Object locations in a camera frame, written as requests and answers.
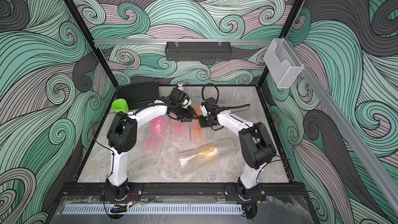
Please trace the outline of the aluminium wall rail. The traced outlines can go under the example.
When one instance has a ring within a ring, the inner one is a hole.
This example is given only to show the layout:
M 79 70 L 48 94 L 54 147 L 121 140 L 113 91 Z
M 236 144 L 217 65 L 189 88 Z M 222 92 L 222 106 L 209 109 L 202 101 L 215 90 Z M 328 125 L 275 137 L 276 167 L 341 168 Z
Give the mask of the aluminium wall rail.
M 212 42 L 212 43 L 230 43 L 232 46 L 266 46 L 270 45 L 271 39 L 109 39 L 101 38 L 93 40 L 95 45 L 166 45 L 167 42 L 179 44 L 181 42 Z
M 398 209 L 398 91 L 357 43 L 291 45 L 302 74 L 389 206 Z

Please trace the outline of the magenta wine glass middle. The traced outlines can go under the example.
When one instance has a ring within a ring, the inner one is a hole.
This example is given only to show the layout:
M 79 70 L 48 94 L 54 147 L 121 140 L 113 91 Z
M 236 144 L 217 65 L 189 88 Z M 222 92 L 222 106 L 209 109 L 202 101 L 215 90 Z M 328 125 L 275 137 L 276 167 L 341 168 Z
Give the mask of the magenta wine glass middle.
M 173 125 L 173 131 L 176 133 L 181 133 L 184 132 L 186 130 L 186 127 L 183 123 L 177 121 L 174 123 Z

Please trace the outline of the bubble wrap of pink glass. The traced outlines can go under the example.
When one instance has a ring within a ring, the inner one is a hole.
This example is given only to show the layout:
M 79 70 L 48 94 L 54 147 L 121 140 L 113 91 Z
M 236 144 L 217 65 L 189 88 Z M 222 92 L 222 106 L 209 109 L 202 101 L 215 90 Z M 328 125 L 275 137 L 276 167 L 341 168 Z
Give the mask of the bubble wrap of pink glass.
M 152 121 L 145 140 L 146 152 L 149 156 L 155 157 L 160 154 L 167 134 L 168 125 L 168 116 L 160 116 Z

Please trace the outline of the black perforated wall tray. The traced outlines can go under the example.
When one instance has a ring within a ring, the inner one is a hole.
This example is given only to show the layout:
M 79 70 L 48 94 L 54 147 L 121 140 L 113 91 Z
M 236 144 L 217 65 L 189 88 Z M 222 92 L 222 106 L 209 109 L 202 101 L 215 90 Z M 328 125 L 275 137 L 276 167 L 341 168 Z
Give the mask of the black perforated wall tray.
M 225 61 L 231 59 L 232 47 L 220 41 L 169 41 L 165 55 L 169 61 Z

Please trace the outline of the clear plastic wall bin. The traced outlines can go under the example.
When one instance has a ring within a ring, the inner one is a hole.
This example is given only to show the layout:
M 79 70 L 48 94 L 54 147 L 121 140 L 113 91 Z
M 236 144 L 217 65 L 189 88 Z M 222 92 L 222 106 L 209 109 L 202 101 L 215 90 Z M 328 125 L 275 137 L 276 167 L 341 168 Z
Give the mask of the clear plastic wall bin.
M 289 88 L 304 68 L 292 42 L 285 38 L 271 41 L 264 62 L 278 89 Z

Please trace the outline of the black front mounting rail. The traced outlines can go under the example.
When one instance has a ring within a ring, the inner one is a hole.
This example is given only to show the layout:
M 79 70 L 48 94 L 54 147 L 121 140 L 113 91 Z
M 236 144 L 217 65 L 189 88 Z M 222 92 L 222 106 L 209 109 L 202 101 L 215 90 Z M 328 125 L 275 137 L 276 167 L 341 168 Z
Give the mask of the black front mounting rail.
M 243 186 L 238 183 L 127 183 L 125 188 L 128 192 L 145 197 L 230 196 L 243 191 Z M 106 183 L 65 183 L 61 189 L 61 195 L 99 195 L 105 189 L 110 189 Z M 265 195 L 306 194 L 303 183 L 260 183 L 249 191 Z

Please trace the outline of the yellow wine glass wrapped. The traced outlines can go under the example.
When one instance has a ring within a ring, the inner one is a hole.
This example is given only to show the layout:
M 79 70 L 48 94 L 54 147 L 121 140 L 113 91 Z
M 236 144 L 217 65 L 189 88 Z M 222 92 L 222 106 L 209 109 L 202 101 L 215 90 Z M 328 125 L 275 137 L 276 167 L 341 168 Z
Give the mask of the yellow wine glass wrapped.
M 179 162 L 181 165 L 208 163 L 219 159 L 219 149 L 214 146 L 204 146 L 194 150 L 183 152 L 180 155 Z

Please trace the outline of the aluminium right wall rail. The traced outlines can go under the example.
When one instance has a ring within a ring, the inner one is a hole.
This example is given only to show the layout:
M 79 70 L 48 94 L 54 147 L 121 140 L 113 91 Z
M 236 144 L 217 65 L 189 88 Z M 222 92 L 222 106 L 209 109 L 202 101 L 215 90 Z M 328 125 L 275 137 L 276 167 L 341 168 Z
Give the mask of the aluminium right wall rail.
M 291 45 L 302 74 L 389 206 L 398 209 L 398 91 L 357 43 Z

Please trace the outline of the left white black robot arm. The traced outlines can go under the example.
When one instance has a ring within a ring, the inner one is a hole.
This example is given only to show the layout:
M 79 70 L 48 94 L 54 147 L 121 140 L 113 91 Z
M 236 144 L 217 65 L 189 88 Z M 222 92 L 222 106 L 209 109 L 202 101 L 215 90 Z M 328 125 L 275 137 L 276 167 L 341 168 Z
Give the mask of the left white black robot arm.
M 137 142 L 137 132 L 146 123 L 172 114 L 177 121 L 198 119 L 191 107 L 189 96 L 183 91 L 182 84 L 173 88 L 168 96 L 163 96 L 147 106 L 132 112 L 116 112 L 116 116 L 107 133 L 111 152 L 110 173 L 106 178 L 106 191 L 116 201 L 124 200 L 128 195 L 127 164 L 129 154 Z

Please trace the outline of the bubble wrap of yellow glass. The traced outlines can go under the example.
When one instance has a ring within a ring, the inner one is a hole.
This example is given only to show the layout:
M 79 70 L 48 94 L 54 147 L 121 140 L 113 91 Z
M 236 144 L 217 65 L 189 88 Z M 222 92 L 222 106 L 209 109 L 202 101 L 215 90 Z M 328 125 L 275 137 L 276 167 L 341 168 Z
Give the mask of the bubble wrap of yellow glass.
M 231 139 L 213 142 L 178 154 L 180 166 L 188 171 L 223 162 L 229 155 L 235 154 L 237 148 Z

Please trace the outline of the green plastic wine glass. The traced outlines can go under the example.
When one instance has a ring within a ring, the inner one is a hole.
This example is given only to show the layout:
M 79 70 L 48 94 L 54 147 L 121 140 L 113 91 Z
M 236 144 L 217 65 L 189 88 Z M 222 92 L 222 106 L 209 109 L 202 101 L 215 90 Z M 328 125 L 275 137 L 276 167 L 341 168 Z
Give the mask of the green plastic wine glass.
M 112 109 L 116 113 L 125 113 L 127 114 L 129 112 L 129 107 L 125 99 L 116 99 L 112 102 Z

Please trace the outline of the orange plastic wine glass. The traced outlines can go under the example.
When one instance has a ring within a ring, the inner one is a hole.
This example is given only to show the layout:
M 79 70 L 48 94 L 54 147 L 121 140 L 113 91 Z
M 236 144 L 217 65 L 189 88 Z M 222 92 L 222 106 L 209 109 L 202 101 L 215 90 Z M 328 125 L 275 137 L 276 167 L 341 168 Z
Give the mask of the orange plastic wine glass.
M 194 107 L 194 110 L 195 110 L 196 117 L 199 117 L 202 115 L 202 111 L 201 111 L 200 107 Z M 191 133 L 196 138 L 201 137 L 203 135 L 202 128 L 200 127 L 200 123 L 199 123 L 198 119 L 193 120 Z

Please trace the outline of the pink wine glass left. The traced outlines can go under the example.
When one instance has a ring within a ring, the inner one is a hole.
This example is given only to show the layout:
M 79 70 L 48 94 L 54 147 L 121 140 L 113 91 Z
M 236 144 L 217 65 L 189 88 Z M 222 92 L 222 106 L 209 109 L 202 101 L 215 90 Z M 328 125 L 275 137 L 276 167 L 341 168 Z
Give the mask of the pink wine glass left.
M 147 133 L 146 146 L 149 148 L 161 147 L 164 141 L 168 120 L 164 117 L 157 117 L 151 123 Z

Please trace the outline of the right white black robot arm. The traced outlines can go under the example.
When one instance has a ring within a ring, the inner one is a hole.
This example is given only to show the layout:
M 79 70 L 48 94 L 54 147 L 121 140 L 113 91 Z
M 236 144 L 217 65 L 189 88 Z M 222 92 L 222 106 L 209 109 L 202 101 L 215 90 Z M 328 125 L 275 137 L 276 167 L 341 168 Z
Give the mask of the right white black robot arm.
M 240 109 L 249 109 L 249 103 L 239 106 L 219 106 L 219 97 L 205 98 L 204 91 L 207 87 L 213 87 L 219 93 L 219 89 L 213 84 L 202 87 L 200 127 L 216 131 L 215 127 L 220 126 L 221 129 L 227 128 L 239 137 L 245 167 L 238 178 L 237 192 L 243 201 L 250 201 L 254 198 L 261 172 L 277 156 L 277 151 L 264 123 L 253 123 L 235 115 L 234 110 L 239 112 Z

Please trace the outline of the black hard case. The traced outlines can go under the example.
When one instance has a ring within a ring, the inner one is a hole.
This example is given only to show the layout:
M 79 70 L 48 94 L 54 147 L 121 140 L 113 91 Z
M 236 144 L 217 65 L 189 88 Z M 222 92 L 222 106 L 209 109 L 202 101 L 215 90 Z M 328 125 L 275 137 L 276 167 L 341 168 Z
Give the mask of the black hard case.
M 129 110 L 134 110 L 149 105 L 159 97 L 158 82 L 120 86 L 116 94 L 116 99 L 126 100 Z

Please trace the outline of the aluminium back wall rail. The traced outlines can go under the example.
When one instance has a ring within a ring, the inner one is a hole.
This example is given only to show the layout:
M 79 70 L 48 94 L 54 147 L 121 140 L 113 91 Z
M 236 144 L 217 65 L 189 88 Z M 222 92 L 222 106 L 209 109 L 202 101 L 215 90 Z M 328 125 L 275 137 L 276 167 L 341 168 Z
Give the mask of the aluminium back wall rail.
M 181 42 L 212 42 L 212 43 L 230 43 L 232 46 L 266 46 L 270 45 L 271 39 L 109 39 L 101 38 L 93 40 L 95 45 L 166 45 L 167 42 L 179 44 Z

